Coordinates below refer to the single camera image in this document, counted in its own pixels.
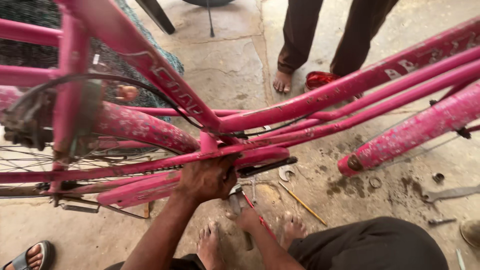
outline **kickstand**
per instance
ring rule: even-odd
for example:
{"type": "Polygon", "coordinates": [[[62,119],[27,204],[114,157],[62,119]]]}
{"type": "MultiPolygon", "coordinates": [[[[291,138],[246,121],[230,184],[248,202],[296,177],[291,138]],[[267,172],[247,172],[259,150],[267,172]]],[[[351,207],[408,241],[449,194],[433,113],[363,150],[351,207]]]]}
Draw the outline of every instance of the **kickstand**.
{"type": "Polygon", "coordinates": [[[210,37],[215,37],[213,32],[212,15],[210,13],[210,0],[207,0],[208,18],[210,19],[210,37]]]}

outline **pink bicycle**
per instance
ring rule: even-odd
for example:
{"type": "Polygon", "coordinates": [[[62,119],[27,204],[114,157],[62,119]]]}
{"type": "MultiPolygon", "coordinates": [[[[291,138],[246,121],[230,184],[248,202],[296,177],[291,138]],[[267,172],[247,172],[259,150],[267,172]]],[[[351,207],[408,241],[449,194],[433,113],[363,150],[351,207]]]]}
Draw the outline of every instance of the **pink bicycle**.
{"type": "Polygon", "coordinates": [[[55,206],[64,199],[121,212],[111,205],[122,208],[169,196],[184,163],[241,152],[238,174],[249,177],[296,162],[290,146],[349,129],[447,87],[451,87],[448,93],[431,107],[342,158],[340,172],[352,176],[447,132],[468,138],[480,129],[466,128],[480,117],[480,83],[475,82],[480,78],[480,17],[274,106],[212,110],[113,2],[57,2],[63,14],[61,30],[0,20],[0,38],[60,49],[58,69],[0,66],[1,123],[10,143],[0,147],[0,183],[10,184],[0,187],[2,197],[52,196],[55,206]],[[113,48],[156,88],[129,78],[89,73],[89,36],[113,48]],[[102,80],[143,87],[172,108],[102,101],[102,80]],[[340,109],[321,111],[392,80],[340,109]],[[13,86],[31,88],[23,94],[13,86]],[[200,140],[154,116],[183,117],[199,129],[200,140]],[[283,121],[288,122],[271,130],[243,132],[283,121]],[[132,148],[143,150],[135,153],[132,148]],[[81,198],[89,193],[98,193],[98,202],[81,198]]]}

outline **wrench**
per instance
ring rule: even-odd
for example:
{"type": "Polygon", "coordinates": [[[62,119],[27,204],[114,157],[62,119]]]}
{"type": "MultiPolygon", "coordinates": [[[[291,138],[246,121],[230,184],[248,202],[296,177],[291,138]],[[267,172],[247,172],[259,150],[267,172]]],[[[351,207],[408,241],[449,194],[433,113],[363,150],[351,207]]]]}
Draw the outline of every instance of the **wrench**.
{"type": "Polygon", "coordinates": [[[480,193],[480,185],[452,188],[439,192],[422,191],[422,196],[426,202],[432,203],[439,199],[458,198],[472,195],[475,193],[480,193]]]}
{"type": "Polygon", "coordinates": [[[290,165],[285,165],[278,168],[278,175],[280,175],[280,179],[282,179],[285,182],[290,181],[290,175],[288,174],[288,172],[291,174],[295,174],[293,172],[292,166],[290,165]]]}
{"type": "Polygon", "coordinates": [[[257,196],[255,195],[255,182],[257,181],[257,176],[253,176],[253,180],[250,179],[250,182],[252,183],[252,203],[256,204],[257,203],[257,196]]]}

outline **sandal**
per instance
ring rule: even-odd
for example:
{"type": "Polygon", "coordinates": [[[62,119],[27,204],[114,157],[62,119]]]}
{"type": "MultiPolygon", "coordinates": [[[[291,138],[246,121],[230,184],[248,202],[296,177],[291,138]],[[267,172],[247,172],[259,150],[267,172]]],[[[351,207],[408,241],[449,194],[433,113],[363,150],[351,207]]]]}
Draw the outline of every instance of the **sandal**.
{"type": "Polygon", "coordinates": [[[55,257],[55,247],[52,243],[47,240],[36,243],[35,245],[29,247],[26,251],[20,254],[18,257],[13,259],[11,262],[4,265],[1,270],[12,264],[15,270],[32,270],[27,262],[27,252],[34,246],[40,245],[40,253],[43,255],[42,263],[40,264],[39,270],[49,270],[53,264],[53,259],[55,257]]]}

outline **hand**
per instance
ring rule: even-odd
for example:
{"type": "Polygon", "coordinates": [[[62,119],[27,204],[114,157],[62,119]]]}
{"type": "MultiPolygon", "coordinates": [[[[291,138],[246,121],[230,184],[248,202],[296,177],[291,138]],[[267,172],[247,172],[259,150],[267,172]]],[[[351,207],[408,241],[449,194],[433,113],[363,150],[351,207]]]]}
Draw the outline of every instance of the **hand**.
{"type": "Polygon", "coordinates": [[[133,86],[118,86],[117,99],[122,101],[132,101],[138,95],[138,90],[133,86]]]}
{"type": "Polygon", "coordinates": [[[212,199],[226,199],[237,182],[232,166],[239,153],[185,164],[176,190],[197,204],[212,199]]]}
{"type": "Polygon", "coordinates": [[[250,233],[255,227],[262,226],[260,224],[257,211],[251,207],[244,207],[239,217],[236,217],[235,223],[244,231],[250,233]]]}

